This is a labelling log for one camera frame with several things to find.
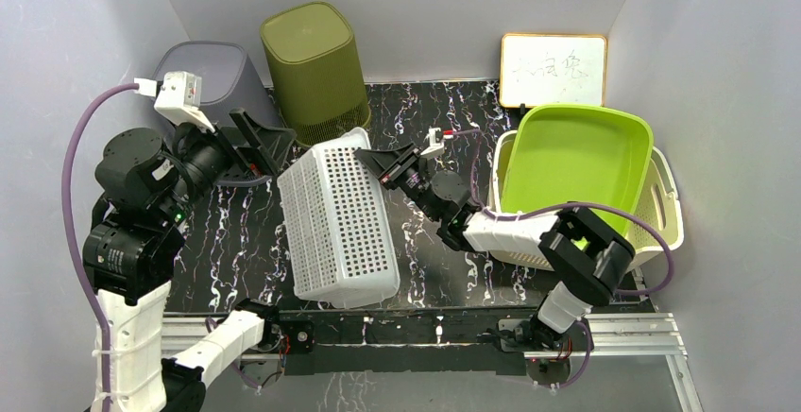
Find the grey slatted bin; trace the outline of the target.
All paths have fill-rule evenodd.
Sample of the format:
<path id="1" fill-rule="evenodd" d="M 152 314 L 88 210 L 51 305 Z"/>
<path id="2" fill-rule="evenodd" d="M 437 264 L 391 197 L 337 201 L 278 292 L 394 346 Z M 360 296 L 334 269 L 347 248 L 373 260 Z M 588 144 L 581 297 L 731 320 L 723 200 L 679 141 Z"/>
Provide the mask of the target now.
<path id="1" fill-rule="evenodd" d="M 258 124 L 282 129 L 280 112 L 268 96 L 247 51 L 237 43 L 189 41 L 179 43 L 162 57 L 151 78 L 162 81 L 169 72 L 188 72 L 201 78 L 199 109 L 212 124 L 230 128 L 227 137 L 234 145 L 246 140 L 230 118 L 243 109 Z"/>

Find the white perforated plastic basket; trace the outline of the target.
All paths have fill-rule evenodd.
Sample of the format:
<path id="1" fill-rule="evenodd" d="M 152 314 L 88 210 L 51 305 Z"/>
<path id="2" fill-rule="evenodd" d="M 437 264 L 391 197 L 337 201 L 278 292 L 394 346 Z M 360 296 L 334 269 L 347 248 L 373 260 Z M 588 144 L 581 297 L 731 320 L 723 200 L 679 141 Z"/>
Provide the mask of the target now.
<path id="1" fill-rule="evenodd" d="M 383 192 L 355 157 L 366 130 L 311 146 L 277 178 L 293 292 L 339 309 L 394 297 L 400 273 Z"/>

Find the olive green slatted bin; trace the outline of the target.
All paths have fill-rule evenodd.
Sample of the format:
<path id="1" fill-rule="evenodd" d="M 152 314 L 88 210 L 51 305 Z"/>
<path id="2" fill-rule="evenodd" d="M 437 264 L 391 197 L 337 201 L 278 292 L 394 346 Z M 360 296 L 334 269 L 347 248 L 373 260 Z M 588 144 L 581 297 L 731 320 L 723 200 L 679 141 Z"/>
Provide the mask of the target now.
<path id="1" fill-rule="evenodd" d="M 265 19 L 259 34 L 281 117 L 300 145 L 369 125 L 355 34 L 335 6 L 313 1 L 284 10 Z"/>

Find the lime green solid tub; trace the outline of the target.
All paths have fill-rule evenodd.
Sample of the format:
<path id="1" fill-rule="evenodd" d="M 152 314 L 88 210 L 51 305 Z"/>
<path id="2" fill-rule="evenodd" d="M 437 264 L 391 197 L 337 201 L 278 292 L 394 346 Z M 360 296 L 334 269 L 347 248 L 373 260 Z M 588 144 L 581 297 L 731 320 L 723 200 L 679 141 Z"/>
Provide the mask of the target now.
<path id="1" fill-rule="evenodd" d="M 653 146 L 652 129 L 631 113 L 580 104 L 531 109 L 512 145 L 500 208 L 513 214 L 582 201 L 631 214 Z"/>

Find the cream perforated plastic basket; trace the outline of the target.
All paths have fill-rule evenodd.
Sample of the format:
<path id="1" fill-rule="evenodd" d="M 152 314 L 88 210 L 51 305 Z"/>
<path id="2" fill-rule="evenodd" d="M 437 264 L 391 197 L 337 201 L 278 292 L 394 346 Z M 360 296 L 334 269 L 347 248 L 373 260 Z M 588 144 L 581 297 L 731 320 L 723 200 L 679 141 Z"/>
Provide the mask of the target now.
<path id="1" fill-rule="evenodd" d="M 494 149 L 486 202 L 494 212 L 500 210 L 501 188 L 516 135 L 514 130 L 502 134 Z M 683 244 L 684 224 L 677 187 L 666 157 L 656 147 L 652 150 L 635 216 L 656 230 L 670 249 L 678 249 Z M 630 270 L 642 266 L 662 252 L 661 246 L 650 233 L 636 224 L 630 226 L 626 239 L 636 250 Z"/>

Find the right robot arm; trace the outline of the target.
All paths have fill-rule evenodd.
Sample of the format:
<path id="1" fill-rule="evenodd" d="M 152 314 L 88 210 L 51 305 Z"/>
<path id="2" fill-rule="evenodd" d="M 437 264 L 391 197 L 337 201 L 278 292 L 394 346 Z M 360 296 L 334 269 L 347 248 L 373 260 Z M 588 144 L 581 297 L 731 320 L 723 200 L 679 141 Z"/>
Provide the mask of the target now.
<path id="1" fill-rule="evenodd" d="M 438 223 L 446 246 L 464 252 L 506 251 L 544 258 L 558 277 L 536 314 L 512 330 L 495 330 L 509 346 L 555 350 L 571 326 L 592 308 L 606 306 L 633 261 L 635 250 L 596 210 L 577 202 L 530 216 L 495 214 L 473 198 L 450 170 L 431 172 L 414 145 L 395 150 L 359 148 L 355 158 L 387 190 L 400 189 Z"/>

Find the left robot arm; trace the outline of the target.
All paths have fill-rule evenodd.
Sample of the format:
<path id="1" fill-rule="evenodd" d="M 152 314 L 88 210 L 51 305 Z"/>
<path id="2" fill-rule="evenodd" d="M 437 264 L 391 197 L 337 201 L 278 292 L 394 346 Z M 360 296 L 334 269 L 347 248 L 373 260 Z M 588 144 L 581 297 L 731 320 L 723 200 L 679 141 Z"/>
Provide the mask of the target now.
<path id="1" fill-rule="evenodd" d="M 227 126 L 176 125 L 165 140 L 146 128 L 105 146 L 95 169 L 102 195 L 81 251 L 101 311 L 94 411 L 197 411 L 211 383 L 244 352 L 276 350 L 285 338 L 275 306 L 245 299 L 192 347 L 162 353 L 163 312 L 184 225 L 224 177 L 279 174 L 296 134 L 244 110 Z"/>

